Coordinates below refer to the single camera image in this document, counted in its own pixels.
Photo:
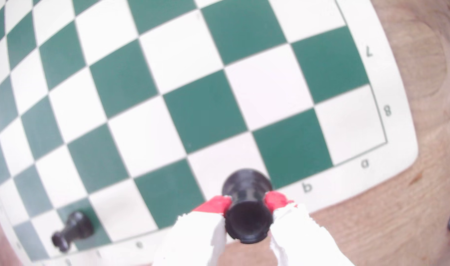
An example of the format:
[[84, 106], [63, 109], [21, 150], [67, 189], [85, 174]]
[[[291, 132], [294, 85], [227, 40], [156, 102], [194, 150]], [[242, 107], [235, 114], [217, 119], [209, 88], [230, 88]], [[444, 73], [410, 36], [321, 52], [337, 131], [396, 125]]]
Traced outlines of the gripper finger red white tape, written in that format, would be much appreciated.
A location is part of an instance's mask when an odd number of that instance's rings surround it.
[[229, 196], [215, 196], [178, 217], [158, 248], [153, 266], [216, 266], [226, 245]]
[[270, 248], [279, 266], [352, 266], [325, 227], [311, 218], [305, 204], [269, 191], [264, 203], [273, 214]]

